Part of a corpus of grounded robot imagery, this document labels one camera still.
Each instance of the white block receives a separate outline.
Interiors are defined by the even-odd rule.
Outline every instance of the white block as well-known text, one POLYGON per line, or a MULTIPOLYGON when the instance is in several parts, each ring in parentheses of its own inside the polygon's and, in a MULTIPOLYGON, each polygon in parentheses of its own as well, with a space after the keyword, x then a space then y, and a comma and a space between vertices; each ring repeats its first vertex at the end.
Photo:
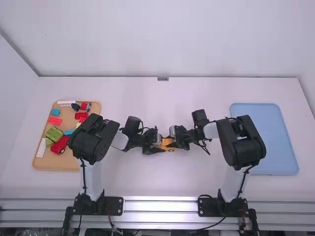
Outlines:
POLYGON ((36 157, 43 157, 44 156, 44 152, 46 149, 46 139, 47 138, 41 139, 37 153, 36 153, 36 157))
POLYGON ((76 103, 76 101, 57 101, 60 106, 71 106, 71 103, 76 103))

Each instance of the aluminum rail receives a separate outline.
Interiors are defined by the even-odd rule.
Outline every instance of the aluminum rail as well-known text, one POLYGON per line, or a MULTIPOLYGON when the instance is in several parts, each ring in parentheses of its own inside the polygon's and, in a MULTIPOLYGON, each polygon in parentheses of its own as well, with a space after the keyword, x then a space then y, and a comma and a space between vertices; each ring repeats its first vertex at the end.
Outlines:
MULTIPOLYGON (((199 217, 196 197, 124 197, 122 216, 112 216, 122 229, 195 230, 221 217, 199 217)), ((0 227, 61 228, 73 199, 0 199, 0 227)), ((261 230, 315 231, 315 202, 249 201, 261 230)), ((80 216, 73 216, 76 228, 80 216)), ((213 230, 237 230, 240 219, 229 217, 213 230)), ((107 216, 83 216, 81 228, 110 228, 107 216)))

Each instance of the light blue tray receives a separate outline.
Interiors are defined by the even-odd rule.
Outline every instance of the light blue tray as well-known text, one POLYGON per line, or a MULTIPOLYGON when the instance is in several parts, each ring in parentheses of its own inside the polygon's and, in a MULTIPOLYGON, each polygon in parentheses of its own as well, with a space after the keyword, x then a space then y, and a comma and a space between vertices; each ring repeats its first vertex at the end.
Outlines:
POLYGON ((254 175, 296 175, 294 151, 279 106, 274 103, 234 103, 231 116, 249 115, 266 145, 266 157, 251 170, 254 175))

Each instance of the wooden board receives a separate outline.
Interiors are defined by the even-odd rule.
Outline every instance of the wooden board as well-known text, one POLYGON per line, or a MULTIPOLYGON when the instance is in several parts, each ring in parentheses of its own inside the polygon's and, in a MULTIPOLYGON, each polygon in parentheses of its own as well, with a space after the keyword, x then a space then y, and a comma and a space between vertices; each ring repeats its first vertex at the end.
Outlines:
MULTIPOLYGON (((101 105, 98 102, 91 102, 91 103, 92 103, 92 107, 89 114, 91 113, 99 114, 101 105)), ((63 121, 60 125, 53 125, 46 122, 45 128, 38 142, 38 147, 34 155, 32 166, 35 169, 42 170, 42 171, 79 171, 79 165, 77 163, 77 159, 72 155, 72 150, 68 146, 65 148, 65 152, 63 154, 57 155, 53 153, 52 151, 50 151, 50 147, 47 147, 45 149, 43 157, 36 157, 41 139, 45 138, 45 134, 48 129, 55 126, 62 131, 67 131, 70 129, 75 129, 76 123, 79 122, 79 120, 76 120, 74 118, 74 114, 76 113, 76 111, 73 110, 71 107, 61 107, 59 104, 57 104, 57 102, 55 102, 52 106, 51 111, 54 108, 57 108, 61 111, 60 115, 56 118, 60 118, 63 121)))

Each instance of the white wall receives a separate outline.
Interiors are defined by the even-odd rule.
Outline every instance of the white wall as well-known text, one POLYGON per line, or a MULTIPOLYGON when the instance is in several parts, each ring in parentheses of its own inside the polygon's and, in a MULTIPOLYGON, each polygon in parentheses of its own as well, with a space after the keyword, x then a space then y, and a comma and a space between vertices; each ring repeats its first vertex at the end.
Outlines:
POLYGON ((313 112, 314 22, 313 0, 0 2, 40 75, 297 76, 313 112))
POLYGON ((1 174, 35 91, 37 80, 38 76, 0 35, 1 174))

